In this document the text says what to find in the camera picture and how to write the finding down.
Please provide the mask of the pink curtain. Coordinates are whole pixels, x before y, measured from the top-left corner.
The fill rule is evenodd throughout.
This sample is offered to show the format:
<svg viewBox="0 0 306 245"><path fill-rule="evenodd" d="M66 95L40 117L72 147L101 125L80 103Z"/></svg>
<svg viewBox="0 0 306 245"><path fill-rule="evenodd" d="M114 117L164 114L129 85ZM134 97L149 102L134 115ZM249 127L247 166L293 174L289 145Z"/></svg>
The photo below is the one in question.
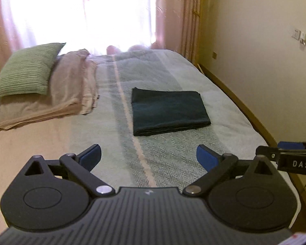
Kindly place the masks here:
<svg viewBox="0 0 306 245"><path fill-rule="evenodd" d="M168 49L197 57L202 0L0 0L0 70L14 51L64 43L112 55Z"/></svg>

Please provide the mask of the wooden bed frame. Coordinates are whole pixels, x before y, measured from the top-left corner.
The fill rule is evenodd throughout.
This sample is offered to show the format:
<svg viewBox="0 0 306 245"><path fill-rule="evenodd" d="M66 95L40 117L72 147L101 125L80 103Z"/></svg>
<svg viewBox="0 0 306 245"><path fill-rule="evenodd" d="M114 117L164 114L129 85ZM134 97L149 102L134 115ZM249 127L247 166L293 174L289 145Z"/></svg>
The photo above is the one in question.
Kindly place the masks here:
<svg viewBox="0 0 306 245"><path fill-rule="evenodd" d="M248 109L247 106L244 105L244 103L233 93L233 91L231 91L223 82L220 81L218 77L212 74L203 65L197 64L196 67L202 74L204 74L214 84L216 84L236 104L236 106L241 110L241 112L245 115L248 121L252 124L252 127L255 129L255 131L257 131L264 138L267 144L272 147L275 147L277 144L276 140L263 126L263 124L256 118L254 113L252 113L252 111ZM297 220L295 221L291 229L295 232L306 232L306 184L302 183L299 175L293 173L289 173L288 175L294 187L298 191L299 198L301 201L301 211L298 213Z"/></svg>

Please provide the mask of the folded beige blanket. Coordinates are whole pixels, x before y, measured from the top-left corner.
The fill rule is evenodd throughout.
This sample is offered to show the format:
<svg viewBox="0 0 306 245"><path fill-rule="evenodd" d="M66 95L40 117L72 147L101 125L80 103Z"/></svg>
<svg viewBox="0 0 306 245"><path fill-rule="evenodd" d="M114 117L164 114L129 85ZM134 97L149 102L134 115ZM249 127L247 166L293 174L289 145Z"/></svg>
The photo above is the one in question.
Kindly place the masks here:
<svg viewBox="0 0 306 245"><path fill-rule="evenodd" d="M95 79L97 64L86 49L57 58L48 93L0 97L0 130L67 115L86 115L99 98Z"/></svg>

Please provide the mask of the dark blue denim jeans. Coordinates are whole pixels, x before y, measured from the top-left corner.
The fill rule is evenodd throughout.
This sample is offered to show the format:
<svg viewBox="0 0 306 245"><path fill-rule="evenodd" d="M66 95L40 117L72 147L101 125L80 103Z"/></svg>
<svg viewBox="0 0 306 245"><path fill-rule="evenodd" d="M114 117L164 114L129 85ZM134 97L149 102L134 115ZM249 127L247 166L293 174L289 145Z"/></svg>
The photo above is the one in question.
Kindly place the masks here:
<svg viewBox="0 0 306 245"><path fill-rule="evenodd" d="M133 134L152 136L211 125L196 91L153 91L133 88Z"/></svg>

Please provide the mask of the white wall socket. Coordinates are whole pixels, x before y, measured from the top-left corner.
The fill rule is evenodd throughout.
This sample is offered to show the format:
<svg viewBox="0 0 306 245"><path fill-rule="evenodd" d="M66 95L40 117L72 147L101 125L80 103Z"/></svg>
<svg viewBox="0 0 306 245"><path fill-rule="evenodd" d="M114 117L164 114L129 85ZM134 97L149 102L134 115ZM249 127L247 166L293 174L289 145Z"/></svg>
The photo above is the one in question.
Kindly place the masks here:
<svg viewBox="0 0 306 245"><path fill-rule="evenodd" d="M306 46L306 33L294 28L291 31L291 37L298 40L303 46Z"/></svg>

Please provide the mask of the green ribbed pillow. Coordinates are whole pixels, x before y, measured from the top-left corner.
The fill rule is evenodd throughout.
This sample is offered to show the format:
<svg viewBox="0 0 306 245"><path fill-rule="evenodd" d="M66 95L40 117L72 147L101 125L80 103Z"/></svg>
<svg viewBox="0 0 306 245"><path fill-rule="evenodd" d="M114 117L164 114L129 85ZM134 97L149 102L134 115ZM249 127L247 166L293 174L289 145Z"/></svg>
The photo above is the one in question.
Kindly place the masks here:
<svg viewBox="0 0 306 245"><path fill-rule="evenodd" d="M0 97L47 94L53 65L64 43L48 43L14 52L0 71Z"/></svg>

